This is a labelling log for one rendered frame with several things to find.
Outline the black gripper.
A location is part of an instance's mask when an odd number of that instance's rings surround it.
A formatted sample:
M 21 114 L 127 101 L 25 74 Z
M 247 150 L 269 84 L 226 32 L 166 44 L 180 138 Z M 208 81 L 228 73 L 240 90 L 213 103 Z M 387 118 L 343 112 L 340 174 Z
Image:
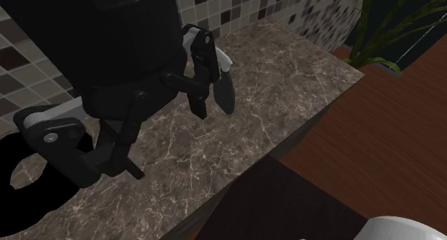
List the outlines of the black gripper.
M 88 115 L 123 120 L 143 91 L 151 116 L 180 91 L 194 115 L 207 117 L 210 84 L 220 79 L 213 34 L 193 24 L 181 30 L 176 0 L 0 0 L 0 7 L 69 81 Z M 186 51 L 192 78 L 183 74 Z

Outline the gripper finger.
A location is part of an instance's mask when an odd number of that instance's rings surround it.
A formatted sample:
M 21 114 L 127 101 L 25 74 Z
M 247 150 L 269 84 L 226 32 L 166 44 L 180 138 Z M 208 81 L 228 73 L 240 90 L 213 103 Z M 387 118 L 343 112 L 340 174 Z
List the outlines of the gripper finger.
M 144 121 L 144 104 L 145 93 L 134 92 L 123 121 L 101 119 L 96 147 L 87 153 L 77 149 L 86 133 L 80 97 L 60 105 L 27 107 L 16 112 L 14 123 L 32 149 L 78 187 L 86 188 L 102 174 L 114 177 L 127 171 L 138 180 L 145 176 L 128 157 Z

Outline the black and white utensil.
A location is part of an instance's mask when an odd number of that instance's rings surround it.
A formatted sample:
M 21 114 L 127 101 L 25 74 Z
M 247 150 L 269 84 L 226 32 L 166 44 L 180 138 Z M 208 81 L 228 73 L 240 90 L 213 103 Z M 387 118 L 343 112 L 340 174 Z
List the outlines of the black and white utensil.
M 227 114 L 234 112 L 235 89 L 230 75 L 230 67 L 233 64 L 227 54 L 215 47 L 217 61 L 220 64 L 220 79 L 213 84 L 213 96 L 218 106 Z

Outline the green leafy plant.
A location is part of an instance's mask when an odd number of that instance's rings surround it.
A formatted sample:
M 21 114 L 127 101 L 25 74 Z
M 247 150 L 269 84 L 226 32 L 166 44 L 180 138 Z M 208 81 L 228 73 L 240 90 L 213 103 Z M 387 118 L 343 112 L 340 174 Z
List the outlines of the green leafy plant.
M 447 0 L 364 0 L 360 20 L 345 41 L 346 59 L 376 64 L 396 77 L 447 34 Z

